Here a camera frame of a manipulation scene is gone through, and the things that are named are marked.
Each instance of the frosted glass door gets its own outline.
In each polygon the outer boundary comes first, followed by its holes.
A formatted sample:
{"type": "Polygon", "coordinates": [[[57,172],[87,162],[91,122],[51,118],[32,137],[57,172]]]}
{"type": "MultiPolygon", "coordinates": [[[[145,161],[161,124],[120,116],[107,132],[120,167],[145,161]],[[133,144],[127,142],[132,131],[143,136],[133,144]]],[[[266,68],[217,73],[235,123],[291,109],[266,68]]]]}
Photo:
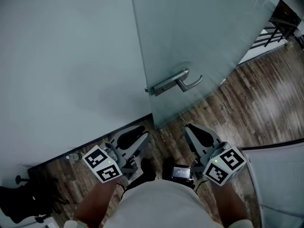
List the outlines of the frosted glass door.
{"type": "Polygon", "coordinates": [[[210,95],[236,67],[279,0],[133,0],[155,127],[210,95]],[[156,95],[153,86],[188,69],[176,85],[156,95]]]}

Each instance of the black railing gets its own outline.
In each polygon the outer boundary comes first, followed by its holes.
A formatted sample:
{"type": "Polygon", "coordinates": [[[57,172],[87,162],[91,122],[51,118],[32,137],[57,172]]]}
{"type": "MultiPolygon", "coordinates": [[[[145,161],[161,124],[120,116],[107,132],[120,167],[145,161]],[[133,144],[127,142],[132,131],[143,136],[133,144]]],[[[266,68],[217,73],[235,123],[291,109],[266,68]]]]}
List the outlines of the black railing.
{"type": "Polygon", "coordinates": [[[250,49],[257,48],[260,46],[267,47],[269,43],[273,43],[276,41],[280,42],[284,38],[287,39],[291,34],[294,33],[296,29],[296,25],[275,18],[271,18],[269,20],[269,24],[264,27],[264,30],[266,30],[267,33],[260,34],[250,49]]]}

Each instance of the office chair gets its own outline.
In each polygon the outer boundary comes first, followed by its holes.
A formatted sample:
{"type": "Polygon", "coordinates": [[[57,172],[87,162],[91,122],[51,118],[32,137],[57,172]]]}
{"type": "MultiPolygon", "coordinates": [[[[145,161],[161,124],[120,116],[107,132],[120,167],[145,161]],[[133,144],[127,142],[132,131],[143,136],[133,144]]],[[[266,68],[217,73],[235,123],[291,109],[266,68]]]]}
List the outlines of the office chair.
{"type": "Polygon", "coordinates": [[[27,183],[15,189],[0,187],[0,209],[16,224],[30,216],[36,216],[35,220],[38,223],[43,223],[44,219],[50,217],[53,211],[61,213],[54,206],[54,201],[64,205],[69,204],[68,200],[53,197],[53,187],[41,186],[29,179],[16,177],[17,184],[22,181],[27,183]]]}

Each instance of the door handle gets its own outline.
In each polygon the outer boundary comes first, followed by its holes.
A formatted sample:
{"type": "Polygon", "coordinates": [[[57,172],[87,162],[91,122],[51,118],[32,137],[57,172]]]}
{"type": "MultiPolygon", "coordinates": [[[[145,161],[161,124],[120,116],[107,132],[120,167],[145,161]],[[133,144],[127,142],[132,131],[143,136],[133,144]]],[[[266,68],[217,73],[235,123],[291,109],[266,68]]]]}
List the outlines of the door handle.
{"type": "Polygon", "coordinates": [[[168,89],[171,89],[172,87],[178,85],[180,89],[183,92],[186,92],[193,87],[197,86],[203,79],[203,75],[199,77],[197,81],[192,83],[191,85],[185,85],[183,83],[183,80],[185,80],[188,77],[189,74],[189,69],[183,69],[179,73],[171,76],[170,78],[167,78],[157,85],[154,85],[153,87],[150,88],[150,90],[145,90],[146,92],[149,92],[151,95],[158,96],[164,92],[166,92],[168,89]]]}
{"type": "Polygon", "coordinates": [[[201,75],[197,81],[195,81],[194,83],[192,83],[190,85],[185,85],[184,82],[182,82],[180,78],[175,80],[175,82],[183,92],[186,92],[188,90],[191,90],[195,86],[197,86],[202,80],[203,80],[203,75],[201,75]]]}

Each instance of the forearm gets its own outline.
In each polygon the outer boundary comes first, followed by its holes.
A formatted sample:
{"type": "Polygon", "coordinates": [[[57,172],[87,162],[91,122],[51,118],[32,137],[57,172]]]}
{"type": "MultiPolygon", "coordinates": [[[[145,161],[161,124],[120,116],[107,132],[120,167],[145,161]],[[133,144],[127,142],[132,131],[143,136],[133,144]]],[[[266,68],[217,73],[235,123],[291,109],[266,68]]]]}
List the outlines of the forearm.
{"type": "Polygon", "coordinates": [[[79,204],[73,219],[86,223],[90,228],[99,227],[108,209],[116,184],[117,179],[104,184],[96,184],[89,195],[79,204]]]}
{"type": "Polygon", "coordinates": [[[211,182],[211,186],[224,227],[228,227],[238,220],[247,219],[246,206],[230,183],[220,187],[211,182]]]}

